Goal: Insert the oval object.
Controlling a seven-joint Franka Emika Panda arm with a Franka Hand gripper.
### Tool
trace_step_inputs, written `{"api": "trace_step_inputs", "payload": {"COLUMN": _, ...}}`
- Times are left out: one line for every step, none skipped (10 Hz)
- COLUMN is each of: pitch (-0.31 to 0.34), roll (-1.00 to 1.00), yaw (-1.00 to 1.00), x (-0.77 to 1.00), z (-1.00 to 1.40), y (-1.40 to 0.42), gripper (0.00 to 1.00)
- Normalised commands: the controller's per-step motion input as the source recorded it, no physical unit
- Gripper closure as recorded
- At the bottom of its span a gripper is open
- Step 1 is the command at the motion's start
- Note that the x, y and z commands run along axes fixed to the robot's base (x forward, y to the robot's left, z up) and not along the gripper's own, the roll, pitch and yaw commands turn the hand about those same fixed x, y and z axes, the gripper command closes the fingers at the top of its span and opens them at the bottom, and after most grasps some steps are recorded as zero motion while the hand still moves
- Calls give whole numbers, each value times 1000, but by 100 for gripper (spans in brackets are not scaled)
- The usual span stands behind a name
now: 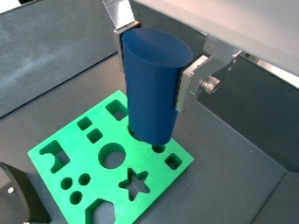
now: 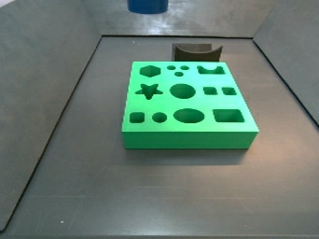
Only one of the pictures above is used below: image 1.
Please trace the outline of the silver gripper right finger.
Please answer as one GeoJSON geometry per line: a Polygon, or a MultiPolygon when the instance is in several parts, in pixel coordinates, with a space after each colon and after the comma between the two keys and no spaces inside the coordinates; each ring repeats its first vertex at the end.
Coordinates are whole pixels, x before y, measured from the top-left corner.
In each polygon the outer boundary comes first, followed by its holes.
{"type": "Polygon", "coordinates": [[[208,95],[213,94],[220,80],[213,74],[224,68],[229,62],[239,56],[240,50],[213,38],[206,36],[202,45],[202,51],[209,55],[201,55],[182,70],[177,87],[174,108],[182,112],[186,99],[200,91],[208,95]]]}

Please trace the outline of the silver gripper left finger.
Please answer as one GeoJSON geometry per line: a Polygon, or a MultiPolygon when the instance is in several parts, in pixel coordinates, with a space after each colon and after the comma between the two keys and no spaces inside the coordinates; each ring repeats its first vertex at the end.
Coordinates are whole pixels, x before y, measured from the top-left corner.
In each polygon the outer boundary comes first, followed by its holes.
{"type": "Polygon", "coordinates": [[[124,71],[124,54],[122,54],[121,37],[126,31],[140,27],[141,24],[134,20],[129,0],[101,0],[101,1],[109,19],[112,21],[112,24],[114,26],[113,40],[117,49],[120,71],[124,71]]]}

